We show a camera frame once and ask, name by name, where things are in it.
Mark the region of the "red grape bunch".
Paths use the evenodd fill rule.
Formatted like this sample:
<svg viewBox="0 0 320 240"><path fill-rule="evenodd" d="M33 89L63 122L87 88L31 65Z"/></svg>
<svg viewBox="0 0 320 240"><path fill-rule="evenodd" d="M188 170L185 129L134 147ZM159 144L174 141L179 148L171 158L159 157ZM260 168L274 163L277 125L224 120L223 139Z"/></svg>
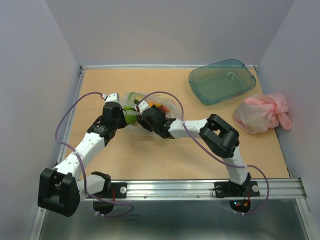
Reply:
<svg viewBox="0 0 320 240"><path fill-rule="evenodd" d="M169 109L167 106L165 106L165 105L162 105L162 107L161 107L160 110L161 110L161 112L164 113L165 115L169 115L169 114L171 113L170 109Z"/></svg>

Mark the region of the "clear plastic bag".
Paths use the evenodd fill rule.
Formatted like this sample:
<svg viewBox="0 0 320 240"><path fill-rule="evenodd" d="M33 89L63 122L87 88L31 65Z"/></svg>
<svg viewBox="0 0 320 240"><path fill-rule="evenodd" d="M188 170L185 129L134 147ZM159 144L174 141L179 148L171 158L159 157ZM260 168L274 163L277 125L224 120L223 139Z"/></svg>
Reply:
<svg viewBox="0 0 320 240"><path fill-rule="evenodd" d="M135 100L135 94L136 93L142 94L144 96L147 95L146 93L131 91L131 92L125 93L120 98L120 104L121 104L121 106L123 108L125 117L126 117L126 115L136 115L137 116L137 122L135 124L133 124L133 125L128 124L128 126L125 127L124 135L127 136L127 137L154 137L154 138L160 138L159 135L157 135L154 132L150 132L150 131L144 129L138 123L138 119L141 116L139 115L139 112L137 112L135 110L136 104L134 104L134 100ZM162 104L162 106L168 107L169 110L170 110L170 114L165 115L167 118L179 118L179 119L181 118L181 109L177 105L177 103L175 101L173 101L172 99L170 99L168 97L164 97L164 96L159 95L159 94L154 94L154 95L149 96L145 101L147 101L147 100L155 101L155 102L158 102L158 103ZM125 110L124 107L131 107L131 108L133 108L133 110Z"/></svg>

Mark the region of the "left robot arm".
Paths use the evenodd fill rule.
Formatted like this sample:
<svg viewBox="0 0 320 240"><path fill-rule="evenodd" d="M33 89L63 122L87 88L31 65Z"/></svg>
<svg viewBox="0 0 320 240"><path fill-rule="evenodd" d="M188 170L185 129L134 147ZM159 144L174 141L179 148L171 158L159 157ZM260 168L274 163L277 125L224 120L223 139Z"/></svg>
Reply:
<svg viewBox="0 0 320 240"><path fill-rule="evenodd" d="M111 177L99 171L86 175L85 168L107 146L116 131L126 125L119 101L105 101L102 115L89 127L79 145L72 148L67 158L53 169L45 168L40 174L38 206L70 217L80 201L87 197L114 199L116 193L112 188Z"/></svg>

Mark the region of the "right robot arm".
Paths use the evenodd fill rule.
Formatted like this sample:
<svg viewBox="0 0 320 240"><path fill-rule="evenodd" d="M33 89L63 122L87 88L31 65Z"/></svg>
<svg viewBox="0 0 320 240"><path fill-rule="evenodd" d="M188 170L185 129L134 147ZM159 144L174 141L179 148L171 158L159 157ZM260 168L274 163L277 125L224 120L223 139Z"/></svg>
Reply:
<svg viewBox="0 0 320 240"><path fill-rule="evenodd" d="M239 133L221 117L211 114L202 120L182 121L166 117L155 105L149 106L145 102L135 108L141 115L139 123L145 129L164 139L201 139L210 149L210 154L222 159L229 181L215 184L217 198L247 195L251 175L240 154Z"/></svg>

